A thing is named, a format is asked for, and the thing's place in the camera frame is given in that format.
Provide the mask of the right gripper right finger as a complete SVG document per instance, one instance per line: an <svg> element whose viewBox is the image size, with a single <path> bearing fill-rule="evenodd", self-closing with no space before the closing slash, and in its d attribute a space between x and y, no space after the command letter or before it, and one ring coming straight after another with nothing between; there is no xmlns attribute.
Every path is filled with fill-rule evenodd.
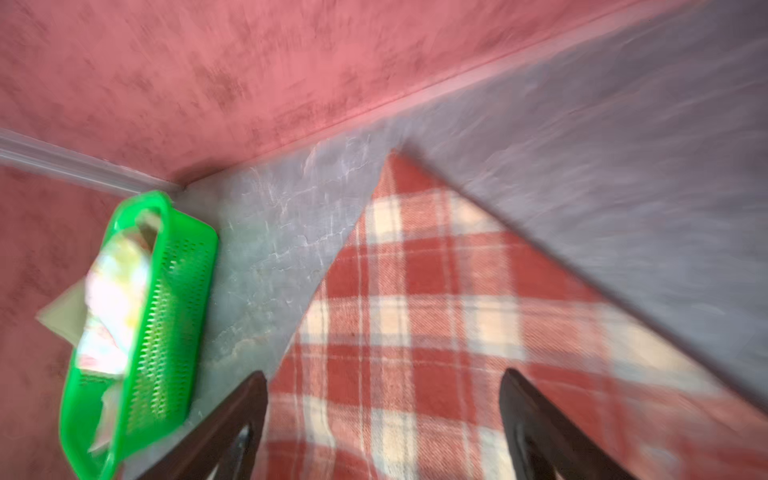
<svg viewBox="0 0 768 480"><path fill-rule="evenodd" d="M504 372L499 409L518 479L631 479L518 370Z"/></svg>

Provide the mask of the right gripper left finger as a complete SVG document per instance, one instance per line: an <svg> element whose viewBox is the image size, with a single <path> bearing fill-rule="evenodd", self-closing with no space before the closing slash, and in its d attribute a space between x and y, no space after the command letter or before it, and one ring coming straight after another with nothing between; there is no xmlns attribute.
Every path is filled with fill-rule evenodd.
<svg viewBox="0 0 768 480"><path fill-rule="evenodd" d="M251 373L143 479L249 479L261 443L268 383Z"/></svg>

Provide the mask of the green plastic basket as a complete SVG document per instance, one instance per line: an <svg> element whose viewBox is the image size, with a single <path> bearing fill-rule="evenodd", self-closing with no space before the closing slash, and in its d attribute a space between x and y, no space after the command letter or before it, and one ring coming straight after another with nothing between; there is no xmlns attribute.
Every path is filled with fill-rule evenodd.
<svg viewBox="0 0 768 480"><path fill-rule="evenodd" d="M117 379L71 364L63 389L59 437L80 479L112 478L121 461L178 429L190 408L218 236L211 226L174 208L166 193L152 191L118 205L105 241L137 226L143 213L158 214L160 231L148 298L105 452L89 448L102 417L101 398Z"/></svg>

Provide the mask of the red plaid skirt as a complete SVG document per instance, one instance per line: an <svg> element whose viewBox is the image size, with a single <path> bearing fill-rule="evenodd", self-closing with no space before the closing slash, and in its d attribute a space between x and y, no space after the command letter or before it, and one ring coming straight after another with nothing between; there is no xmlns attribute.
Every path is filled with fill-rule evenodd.
<svg viewBox="0 0 768 480"><path fill-rule="evenodd" d="M509 368L640 479L767 475L762 413L396 153L270 382L254 475L510 479Z"/></svg>

